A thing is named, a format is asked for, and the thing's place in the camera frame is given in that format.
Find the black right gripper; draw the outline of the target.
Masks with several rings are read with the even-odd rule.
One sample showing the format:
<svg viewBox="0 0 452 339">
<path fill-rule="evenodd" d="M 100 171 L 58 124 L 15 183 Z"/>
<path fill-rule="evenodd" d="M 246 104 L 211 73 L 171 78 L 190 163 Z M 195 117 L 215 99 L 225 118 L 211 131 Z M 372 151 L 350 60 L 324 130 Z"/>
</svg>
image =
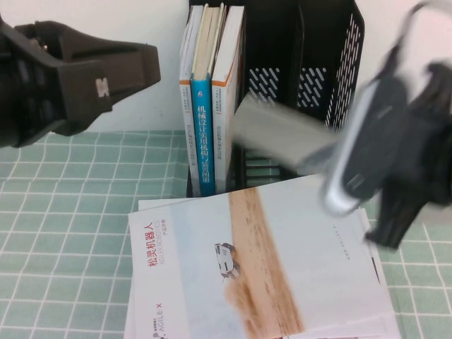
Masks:
<svg viewBox="0 0 452 339">
<path fill-rule="evenodd" d="M 397 249 L 419 215 L 432 203 L 451 204 L 451 65 L 432 62 L 429 81 L 408 105 L 395 160 L 383 181 L 377 224 L 366 239 Z M 300 174 L 324 173 L 339 141 L 303 143 Z"/>
</svg>

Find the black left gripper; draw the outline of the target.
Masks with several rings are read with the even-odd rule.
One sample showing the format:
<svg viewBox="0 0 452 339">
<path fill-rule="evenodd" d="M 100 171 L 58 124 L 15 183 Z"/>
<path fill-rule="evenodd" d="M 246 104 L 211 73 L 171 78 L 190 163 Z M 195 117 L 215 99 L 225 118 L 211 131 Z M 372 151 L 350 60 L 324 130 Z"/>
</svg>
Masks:
<svg viewBox="0 0 452 339">
<path fill-rule="evenodd" d="M 57 71 L 79 66 L 64 93 Z M 49 132 L 85 131 L 113 106 L 161 80 L 157 47 L 107 40 L 56 21 L 1 21 L 1 147 L 21 148 Z"/>
</svg>

